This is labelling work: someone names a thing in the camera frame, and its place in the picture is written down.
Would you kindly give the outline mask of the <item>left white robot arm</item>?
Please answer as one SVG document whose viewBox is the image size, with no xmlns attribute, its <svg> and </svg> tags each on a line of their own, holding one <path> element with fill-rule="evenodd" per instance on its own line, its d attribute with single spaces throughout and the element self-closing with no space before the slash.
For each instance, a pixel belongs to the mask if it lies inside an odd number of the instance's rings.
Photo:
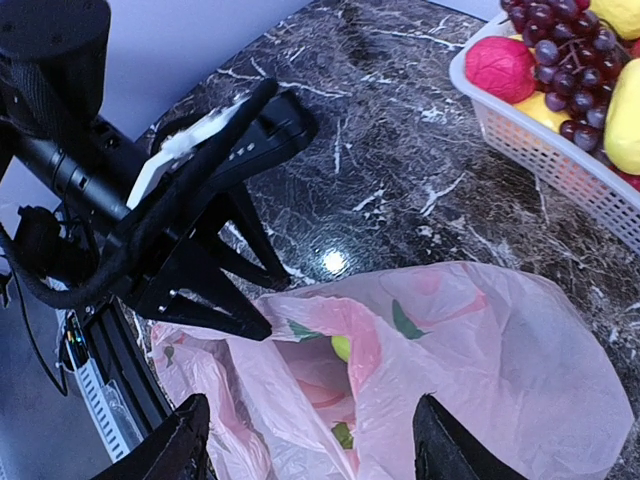
<svg viewBox="0 0 640 480">
<path fill-rule="evenodd" d="M 104 1 L 1 5 L 1 160 L 21 160 L 104 240 L 70 243 L 51 212 L 24 207 L 1 237 L 9 264 L 56 309 L 116 296 L 149 319 L 264 340 L 270 323 L 233 280 L 288 278 L 244 183 L 304 149 L 314 120 L 265 79 L 145 151 L 100 115 L 110 25 Z"/>
</svg>

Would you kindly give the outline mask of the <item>pink plastic bag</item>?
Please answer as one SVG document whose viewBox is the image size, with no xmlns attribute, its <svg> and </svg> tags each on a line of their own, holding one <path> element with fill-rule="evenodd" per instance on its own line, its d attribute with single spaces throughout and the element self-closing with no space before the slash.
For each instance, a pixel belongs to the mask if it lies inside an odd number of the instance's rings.
<svg viewBox="0 0 640 480">
<path fill-rule="evenodd" d="M 528 479 L 602 479 L 634 422 L 607 354 L 553 282 L 472 262 L 354 275 L 256 301 L 261 342 L 158 323 L 160 384 L 204 394 L 221 479 L 410 479 L 433 395 Z M 349 339 L 347 363 L 332 336 Z"/>
</svg>

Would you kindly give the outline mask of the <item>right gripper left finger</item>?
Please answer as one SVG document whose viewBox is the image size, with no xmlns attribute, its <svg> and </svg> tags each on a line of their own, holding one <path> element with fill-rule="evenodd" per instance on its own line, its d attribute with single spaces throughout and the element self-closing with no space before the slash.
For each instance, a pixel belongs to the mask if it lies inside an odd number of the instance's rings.
<svg viewBox="0 0 640 480">
<path fill-rule="evenodd" d="M 206 396 L 190 395 L 130 454 L 94 479 L 212 479 L 206 450 L 209 420 Z"/>
</svg>

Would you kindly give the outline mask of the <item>dark purple grape bunch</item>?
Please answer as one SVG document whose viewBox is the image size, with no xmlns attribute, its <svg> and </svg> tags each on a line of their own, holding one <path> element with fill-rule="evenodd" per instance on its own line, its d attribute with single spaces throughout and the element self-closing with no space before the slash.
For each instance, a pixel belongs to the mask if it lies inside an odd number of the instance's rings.
<svg viewBox="0 0 640 480">
<path fill-rule="evenodd" d="M 603 157 L 609 104 L 631 60 L 620 37 L 589 1 L 501 0 L 500 7 L 534 55 L 545 106 L 569 116 L 559 134 Z"/>
</svg>

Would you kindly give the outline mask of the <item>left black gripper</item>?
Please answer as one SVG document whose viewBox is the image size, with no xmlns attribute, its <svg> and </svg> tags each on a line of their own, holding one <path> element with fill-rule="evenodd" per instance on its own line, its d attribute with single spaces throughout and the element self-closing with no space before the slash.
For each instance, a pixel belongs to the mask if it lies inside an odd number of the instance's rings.
<svg viewBox="0 0 640 480">
<path fill-rule="evenodd" d="M 231 222 L 261 266 L 220 238 Z M 285 290 L 291 279 L 244 184 L 206 201 L 192 200 L 181 215 L 143 245 L 135 266 L 112 291 L 138 315 L 262 341 L 271 324 L 223 272 L 260 287 Z"/>
</svg>

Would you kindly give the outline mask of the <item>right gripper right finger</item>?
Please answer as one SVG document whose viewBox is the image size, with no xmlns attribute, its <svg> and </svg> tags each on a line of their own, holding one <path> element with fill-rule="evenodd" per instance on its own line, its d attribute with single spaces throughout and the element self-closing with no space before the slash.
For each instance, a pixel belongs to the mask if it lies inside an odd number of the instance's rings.
<svg viewBox="0 0 640 480">
<path fill-rule="evenodd" d="M 431 394 L 420 398 L 412 427 L 417 480 L 525 480 Z"/>
</svg>

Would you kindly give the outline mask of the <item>light green bag fruit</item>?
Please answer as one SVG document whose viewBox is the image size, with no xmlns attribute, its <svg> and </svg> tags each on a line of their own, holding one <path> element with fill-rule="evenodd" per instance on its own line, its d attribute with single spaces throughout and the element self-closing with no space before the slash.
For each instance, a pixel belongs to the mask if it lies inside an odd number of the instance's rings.
<svg viewBox="0 0 640 480">
<path fill-rule="evenodd" d="M 351 347 L 350 341 L 344 336 L 332 336 L 331 345 L 336 355 L 345 363 L 349 361 Z"/>
</svg>

